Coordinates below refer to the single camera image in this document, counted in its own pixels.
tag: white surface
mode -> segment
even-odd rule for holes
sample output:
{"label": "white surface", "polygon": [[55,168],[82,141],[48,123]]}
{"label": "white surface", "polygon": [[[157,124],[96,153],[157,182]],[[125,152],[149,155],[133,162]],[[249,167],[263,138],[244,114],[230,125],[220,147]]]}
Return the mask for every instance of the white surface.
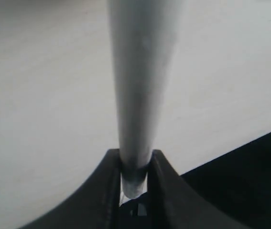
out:
{"label": "white surface", "polygon": [[[117,147],[106,2],[0,0],[0,229]],[[179,173],[271,131],[271,0],[189,0],[155,147]]]}

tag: gray rod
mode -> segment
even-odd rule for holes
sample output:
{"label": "gray rod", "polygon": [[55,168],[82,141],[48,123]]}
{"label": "gray rod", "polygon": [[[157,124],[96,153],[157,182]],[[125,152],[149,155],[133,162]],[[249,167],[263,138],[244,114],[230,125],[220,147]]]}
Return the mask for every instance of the gray rod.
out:
{"label": "gray rod", "polygon": [[109,0],[124,194],[142,193],[183,0]]}

